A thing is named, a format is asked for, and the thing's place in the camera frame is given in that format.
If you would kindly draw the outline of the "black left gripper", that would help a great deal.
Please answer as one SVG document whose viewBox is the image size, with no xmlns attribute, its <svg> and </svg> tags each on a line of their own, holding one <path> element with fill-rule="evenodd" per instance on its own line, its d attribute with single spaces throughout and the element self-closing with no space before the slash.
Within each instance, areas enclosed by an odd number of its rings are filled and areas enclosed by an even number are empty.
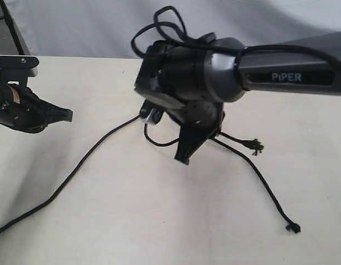
<svg viewBox="0 0 341 265">
<path fill-rule="evenodd" d="M 40 99 L 30 88 L 0 84 L 0 124 L 28 134 L 37 134 L 49 125 L 72 122 L 73 111 Z"/>
</svg>

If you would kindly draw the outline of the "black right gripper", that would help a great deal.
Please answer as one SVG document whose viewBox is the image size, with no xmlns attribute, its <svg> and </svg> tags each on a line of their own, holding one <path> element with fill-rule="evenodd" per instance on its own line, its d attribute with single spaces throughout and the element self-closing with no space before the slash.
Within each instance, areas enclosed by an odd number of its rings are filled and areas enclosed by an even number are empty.
<svg viewBox="0 0 341 265">
<path fill-rule="evenodd" d="M 189 165 L 191 156 L 212 136 L 217 135 L 225 117 L 223 103 L 192 100 L 180 109 L 167 109 L 169 117 L 180 126 L 174 159 Z"/>
</svg>

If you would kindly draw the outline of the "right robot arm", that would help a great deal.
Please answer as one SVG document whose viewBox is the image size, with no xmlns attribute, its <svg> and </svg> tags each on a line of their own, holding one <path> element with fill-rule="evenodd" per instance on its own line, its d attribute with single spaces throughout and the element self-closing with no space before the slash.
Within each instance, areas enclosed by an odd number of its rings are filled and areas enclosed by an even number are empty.
<svg viewBox="0 0 341 265">
<path fill-rule="evenodd" d="M 341 96 L 341 31 L 251 47 L 212 33 L 188 44 L 158 40 L 142 58 L 140 117 L 157 124 L 167 114 L 180 126 L 175 159 L 185 164 L 220 133 L 224 103 L 247 91 Z"/>
</svg>

